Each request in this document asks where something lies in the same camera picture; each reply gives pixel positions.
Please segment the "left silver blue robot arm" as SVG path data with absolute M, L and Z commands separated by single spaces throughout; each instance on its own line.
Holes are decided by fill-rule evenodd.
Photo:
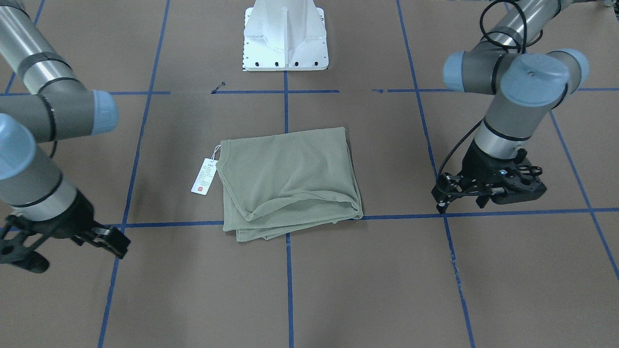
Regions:
M 440 166 L 432 195 L 444 214 L 451 202 L 473 196 L 487 202 L 521 203 L 546 192 L 542 168 L 528 160 L 526 145 L 553 108 L 586 81 L 590 64 L 575 49 L 529 53 L 550 20 L 571 0 L 513 0 L 512 9 L 492 29 L 479 25 L 482 39 L 471 51 L 451 54 L 443 81 L 457 92 L 493 96 L 482 120 L 467 132 L 470 146 L 457 174 Z

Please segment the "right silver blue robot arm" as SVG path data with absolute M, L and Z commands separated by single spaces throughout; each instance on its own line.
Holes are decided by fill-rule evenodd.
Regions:
M 1 201 L 11 208 L 1 229 L 1 262 L 40 274 L 37 249 L 50 238 L 88 243 L 122 259 L 130 239 L 94 218 L 94 207 L 41 143 L 113 131 L 112 95 L 89 90 L 31 21 L 19 0 L 1 2 L 1 55 L 28 89 L 1 98 Z

